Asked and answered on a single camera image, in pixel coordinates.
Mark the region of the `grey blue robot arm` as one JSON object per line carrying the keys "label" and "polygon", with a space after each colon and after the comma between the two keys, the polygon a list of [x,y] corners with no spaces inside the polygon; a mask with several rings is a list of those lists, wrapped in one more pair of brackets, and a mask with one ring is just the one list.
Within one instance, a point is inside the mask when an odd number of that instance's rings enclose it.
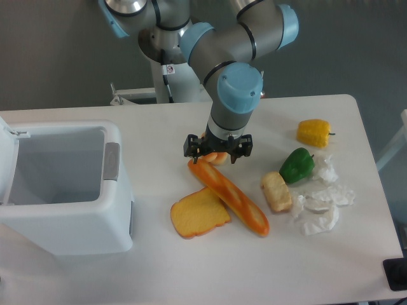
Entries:
{"label": "grey blue robot arm", "polygon": [[263,77],[252,61],[292,43],[299,32],[295,11],[273,1],[232,1],[236,22],[216,30],[193,22],[189,1],[99,1],[110,28],[119,38],[136,35],[142,52],[159,65],[164,102],[177,102],[168,68],[186,64],[192,82],[212,100],[205,133],[188,135],[184,155],[193,160],[210,153],[227,153],[231,160],[252,151],[244,129],[259,104]]}

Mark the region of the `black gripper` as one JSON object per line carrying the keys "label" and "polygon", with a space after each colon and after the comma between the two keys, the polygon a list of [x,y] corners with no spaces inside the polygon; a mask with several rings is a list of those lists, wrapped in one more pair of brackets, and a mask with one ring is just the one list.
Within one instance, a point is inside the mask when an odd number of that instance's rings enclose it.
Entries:
{"label": "black gripper", "polygon": [[234,164],[238,158],[249,157],[253,148],[252,136],[250,134],[242,135],[235,139],[232,135],[227,135],[226,140],[219,139],[213,134],[203,137],[189,134],[183,145],[185,157],[192,158],[193,164],[196,164],[198,158],[210,153],[227,153],[230,155],[231,164]]}

